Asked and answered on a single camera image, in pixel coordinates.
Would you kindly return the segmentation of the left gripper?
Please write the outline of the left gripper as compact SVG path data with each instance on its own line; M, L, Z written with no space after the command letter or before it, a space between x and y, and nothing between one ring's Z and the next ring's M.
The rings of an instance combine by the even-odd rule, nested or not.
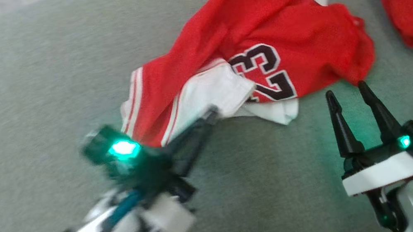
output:
M210 106L167 144L169 153L189 145L179 175L173 170L171 157L163 152L142 151L134 158L109 162L110 178L132 196L125 204L131 204L146 224L161 232L189 232L195 224L195 216L185 204L197 189L184 177L193 170L219 114L217 106Z

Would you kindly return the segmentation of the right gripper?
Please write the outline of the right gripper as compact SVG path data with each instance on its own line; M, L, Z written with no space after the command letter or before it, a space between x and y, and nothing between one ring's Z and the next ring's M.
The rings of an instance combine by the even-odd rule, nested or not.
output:
M365 151L364 145L356 139L343 117L335 94L331 90L326 92L339 154L346 158L342 184L348 196L357 196L413 176L412 138L409 135L400 136L400 123L365 81L358 81L358 89L365 104L372 109L381 141L387 145Z

